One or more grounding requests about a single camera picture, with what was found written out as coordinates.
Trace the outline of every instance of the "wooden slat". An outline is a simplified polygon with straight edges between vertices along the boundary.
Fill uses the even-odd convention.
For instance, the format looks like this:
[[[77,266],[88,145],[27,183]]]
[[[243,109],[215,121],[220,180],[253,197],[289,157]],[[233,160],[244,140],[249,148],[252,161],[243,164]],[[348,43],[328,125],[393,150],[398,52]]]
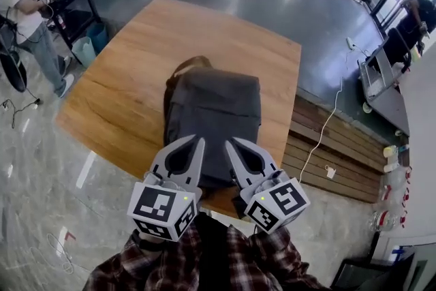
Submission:
[[[287,144],[286,149],[285,149],[285,155],[290,155],[292,157],[296,157],[297,159],[305,162],[307,160],[307,157],[309,156],[309,152],[303,151],[299,148],[296,148],[295,146],[291,146],[291,145]],[[310,157],[309,163],[320,167],[323,170],[324,175],[326,174],[325,166],[328,165],[331,168],[334,168],[336,170],[336,173],[340,176],[346,177],[352,181],[355,181],[357,183],[361,183],[362,185],[366,185],[370,188],[376,189],[377,191],[379,189],[379,184],[380,184],[380,177],[379,176],[377,176],[377,179],[369,179],[365,176],[362,176],[361,174],[358,174],[357,172],[353,172],[353,171],[350,171],[346,168],[343,168],[342,166],[340,166],[334,162],[326,161],[326,160],[324,160],[324,159],[322,159],[314,154],[312,154],[312,156]]]
[[[291,131],[296,132],[297,134],[304,136],[305,138],[308,138],[314,142],[318,142],[318,140],[320,139],[319,132],[316,132],[315,130],[312,130],[312,129],[308,128],[307,126],[301,125],[299,123],[291,123],[290,129],[291,129]],[[351,159],[354,159],[363,165],[369,166],[378,172],[383,172],[383,165],[375,162],[371,158],[364,156],[353,149],[350,149],[349,147],[345,146],[344,144],[341,144],[341,143],[331,139],[328,136],[322,137],[321,144],[324,144],[327,147],[339,152],[340,154],[344,154],[347,157],[350,157]]]
[[[295,112],[292,114],[292,122],[297,122],[301,125],[304,125],[306,127],[309,127],[311,129],[314,129],[316,132],[321,133],[322,130],[322,124],[318,124],[315,121],[311,120],[310,118],[301,115],[298,112]],[[386,159],[383,157],[382,153],[377,153],[375,150],[375,147],[371,146],[371,150],[365,148],[361,144],[358,144],[357,142],[341,135],[340,133],[331,130],[327,126],[324,128],[324,135],[327,137],[330,137],[332,140],[335,140],[359,153],[362,155],[365,155],[366,157],[371,158],[375,162],[385,166],[386,165]]]
[[[287,137],[287,144],[291,146],[295,146],[296,148],[302,149],[303,151],[310,152],[313,148],[313,145],[307,144],[303,142],[302,140],[299,140],[295,137],[288,136]],[[373,181],[379,181],[380,175],[378,173],[371,172],[365,168],[361,168],[360,166],[357,166],[353,163],[347,162],[344,159],[341,159],[340,157],[336,157],[333,154],[330,154],[329,152],[326,152],[322,149],[316,149],[312,153],[312,155],[316,155],[319,158],[326,160],[327,162],[332,162],[336,165],[342,166],[343,168],[358,173],[370,180]]]
[[[283,169],[290,177],[299,178],[300,176],[301,170],[293,166],[283,164]],[[302,177],[302,182],[311,185],[313,187],[326,190],[327,192],[340,194],[342,196],[357,199],[363,202],[370,202],[370,203],[377,202],[377,196],[358,191],[357,189],[347,187],[340,183],[336,183],[334,181],[331,181],[327,177],[323,178],[323,177],[316,176],[314,174],[311,174],[310,172],[304,173],[304,176]]]
[[[296,157],[292,157],[290,155],[284,155],[283,156],[283,163],[288,166],[295,167],[299,170],[302,169],[302,167],[305,165],[304,160],[297,159]],[[327,171],[325,168],[320,168],[319,166],[313,165],[311,163],[308,163],[306,165],[305,171],[302,174],[302,178],[306,175],[306,173],[309,172],[311,174],[314,174],[315,176],[322,177],[323,179],[327,178]],[[340,174],[335,174],[335,176],[332,179],[328,179],[329,181],[333,181],[335,183],[340,183],[346,187],[350,187],[353,189],[356,189],[360,192],[364,192],[366,194],[371,194],[376,196],[378,193],[378,189],[375,189],[374,187],[369,187],[367,185],[363,185],[357,181],[353,181],[351,179],[348,179],[344,176],[341,176]]]
[[[305,99],[296,96],[294,104],[294,112],[313,119],[320,125],[323,125],[327,120],[330,113],[314,104],[306,101]],[[376,154],[382,154],[385,145],[378,142],[374,138],[366,135],[364,132],[350,125],[346,121],[340,119],[336,115],[329,120],[326,129],[333,130],[339,134],[353,140],[354,142],[364,146],[370,151],[374,151]]]

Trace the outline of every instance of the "plaid shirt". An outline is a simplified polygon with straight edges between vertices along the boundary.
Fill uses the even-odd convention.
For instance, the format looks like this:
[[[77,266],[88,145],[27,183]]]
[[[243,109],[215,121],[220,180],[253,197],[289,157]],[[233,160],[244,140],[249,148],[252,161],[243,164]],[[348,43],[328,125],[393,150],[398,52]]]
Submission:
[[[227,242],[231,290],[282,290],[282,286],[292,288],[295,283],[327,290],[306,274],[309,265],[301,262],[284,227],[269,235],[261,232],[246,238],[230,226]],[[130,237],[120,254],[90,274],[84,290],[197,290],[201,252],[195,224],[162,252],[142,251]]]

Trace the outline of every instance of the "black bag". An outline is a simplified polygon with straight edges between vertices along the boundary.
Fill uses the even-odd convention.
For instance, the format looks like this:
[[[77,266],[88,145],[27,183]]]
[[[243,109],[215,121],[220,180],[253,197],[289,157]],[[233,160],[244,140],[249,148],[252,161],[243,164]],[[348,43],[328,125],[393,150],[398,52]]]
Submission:
[[[224,142],[231,137],[257,141],[261,122],[258,78],[216,70],[206,57],[194,57],[178,66],[167,81],[163,104],[164,144],[192,134],[203,137],[206,149],[200,186],[233,186]]]

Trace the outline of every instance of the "trash bin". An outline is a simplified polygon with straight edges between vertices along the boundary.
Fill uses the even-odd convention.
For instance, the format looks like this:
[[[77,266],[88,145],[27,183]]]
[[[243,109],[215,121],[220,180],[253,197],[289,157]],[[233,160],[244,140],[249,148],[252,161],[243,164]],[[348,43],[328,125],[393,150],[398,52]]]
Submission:
[[[92,64],[96,57],[93,43],[89,37],[82,37],[77,40],[73,45],[72,52],[86,68]]]
[[[94,23],[90,26],[87,30],[87,37],[91,38],[97,55],[108,44],[108,31],[103,23]]]

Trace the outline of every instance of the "wooden table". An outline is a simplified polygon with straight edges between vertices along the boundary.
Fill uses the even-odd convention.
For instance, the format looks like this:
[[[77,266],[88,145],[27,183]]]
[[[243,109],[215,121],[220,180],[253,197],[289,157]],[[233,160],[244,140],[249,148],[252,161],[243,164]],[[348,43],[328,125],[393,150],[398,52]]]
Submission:
[[[258,144],[281,164],[300,64],[300,45],[204,7],[153,0],[107,45],[69,94],[58,124],[88,148],[142,178],[162,148],[166,81],[190,57],[221,70],[258,76]],[[223,190],[204,206],[236,217]]]

